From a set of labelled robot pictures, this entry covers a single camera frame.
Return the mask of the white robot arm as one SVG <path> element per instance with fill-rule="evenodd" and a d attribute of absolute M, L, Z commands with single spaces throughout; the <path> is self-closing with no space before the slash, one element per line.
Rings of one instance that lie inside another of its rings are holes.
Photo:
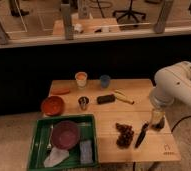
<path fill-rule="evenodd" d="M 182 61 L 159 69 L 149 94 L 153 106 L 149 125 L 155 127 L 164 118 L 165 108 L 178 99 L 191 107 L 191 62 Z"/>

